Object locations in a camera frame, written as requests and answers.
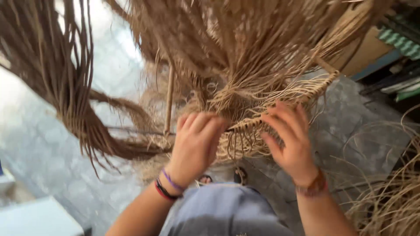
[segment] forearm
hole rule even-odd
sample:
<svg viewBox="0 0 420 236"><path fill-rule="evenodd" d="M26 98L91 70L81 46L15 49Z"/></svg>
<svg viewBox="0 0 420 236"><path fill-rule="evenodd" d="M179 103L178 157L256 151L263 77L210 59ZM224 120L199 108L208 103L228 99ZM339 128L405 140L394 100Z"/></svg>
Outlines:
<svg viewBox="0 0 420 236"><path fill-rule="evenodd" d="M163 198L152 183L127 206L106 236L158 235L173 203Z"/></svg>
<svg viewBox="0 0 420 236"><path fill-rule="evenodd" d="M298 194L297 202L306 235L357 235L355 228L347 220L328 191L315 197Z"/></svg>

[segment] concrete floor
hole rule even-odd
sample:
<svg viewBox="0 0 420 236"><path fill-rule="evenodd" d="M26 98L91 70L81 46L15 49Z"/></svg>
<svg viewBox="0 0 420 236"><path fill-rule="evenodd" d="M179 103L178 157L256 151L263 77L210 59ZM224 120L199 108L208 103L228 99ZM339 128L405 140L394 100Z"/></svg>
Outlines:
<svg viewBox="0 0 420 236"><path fill-rule="evenodd" d="M100 0L92 0L91 4L93 87L111 96L136 99L143 62L129 26ZM118 214L141 192L142 183L129 168L122 176L99 170L99 180L90 161L81 155L78 140L55 119L54 109L14 75L0 70L0 78L2 163L36 196L54 196L82 225L92 225L93 235L104 235ZM332 191L363 182L362 172L384 178L409 140L402 131L382 127L375 129L374 135L359 135L358 142L354 141L352 136L365 124L401 118L398 112L376 102L364 106L366 99L358 95L359 89L358 84L345 77L333 83L327 91L325 110L311 127L314 156L330 173ZM94 107L104 123L120 124L109 106ZM296 233L302 233L290 178L267 158L246 159L241 165L249 173L250 184L269 199L280 218ZM357 195L354 189L348 192L353 197ZM340 202L348 201L342 191L335 195Z"/></svg>

